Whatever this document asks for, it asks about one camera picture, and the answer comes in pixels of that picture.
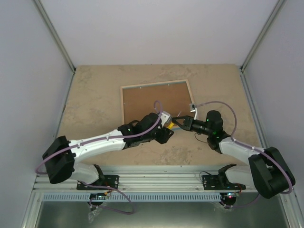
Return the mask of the blue wooden picture frame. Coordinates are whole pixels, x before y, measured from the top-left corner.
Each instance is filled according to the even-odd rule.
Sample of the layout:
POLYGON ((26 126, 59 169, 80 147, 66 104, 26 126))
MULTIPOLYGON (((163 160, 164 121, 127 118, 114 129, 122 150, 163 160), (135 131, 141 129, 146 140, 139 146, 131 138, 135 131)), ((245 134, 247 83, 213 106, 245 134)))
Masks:
POLYGON ((187 79, 122 86, 120 95, 123 124, 156 112, 153 106, 156 100, 173 117, 195 115, 190 111, 194 97, 187 79))

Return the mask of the yellow handled screwdriver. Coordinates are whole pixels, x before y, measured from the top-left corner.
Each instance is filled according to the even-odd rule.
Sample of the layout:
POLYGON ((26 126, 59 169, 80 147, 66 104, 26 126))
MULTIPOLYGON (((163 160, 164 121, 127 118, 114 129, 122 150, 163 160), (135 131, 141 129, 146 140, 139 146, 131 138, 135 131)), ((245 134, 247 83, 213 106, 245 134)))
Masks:
POLYGON ((175 124, 173 123, 173 121, 171 121, 170 124, 167 126, 167 128, 171 130, 174 126, 175 126, 175 124))

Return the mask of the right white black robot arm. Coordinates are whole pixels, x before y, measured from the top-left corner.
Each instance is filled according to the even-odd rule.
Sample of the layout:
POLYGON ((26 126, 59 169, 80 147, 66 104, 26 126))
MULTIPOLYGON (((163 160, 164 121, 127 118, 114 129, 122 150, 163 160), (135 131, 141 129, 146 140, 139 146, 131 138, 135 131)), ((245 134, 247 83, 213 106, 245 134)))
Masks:
POLYGON ((288 193, 295 185, 295 178, 277 148, 258 148, 232 139, 223 130, 220 112, 209 111, 205 121, 187 115, 174 117, 172 122, 185 131, 206 135, 212 150, 245 163, 245 166, 227 165, 218 171, 218 185, 222 189, 228 190, 238 183, 255 188, 262 197, 270 199, 288 193))

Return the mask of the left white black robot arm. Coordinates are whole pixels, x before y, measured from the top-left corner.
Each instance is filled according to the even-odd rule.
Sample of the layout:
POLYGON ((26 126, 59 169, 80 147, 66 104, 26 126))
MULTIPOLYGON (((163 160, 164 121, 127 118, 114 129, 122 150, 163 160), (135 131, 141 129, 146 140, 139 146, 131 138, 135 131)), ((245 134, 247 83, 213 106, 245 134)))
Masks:
POLYGON ((132 121, 96 137, 70 141, 65 136, 56 138, 42 156, 49 182, 58 184, 72 179, 85 182, 94 190, 102 188, 104 178, 100 167, 86 165, 83 160, 151 141, 165 144, 174 134, 166 127, 170 119, 167 112, 150 113, 140 121, 132 121))

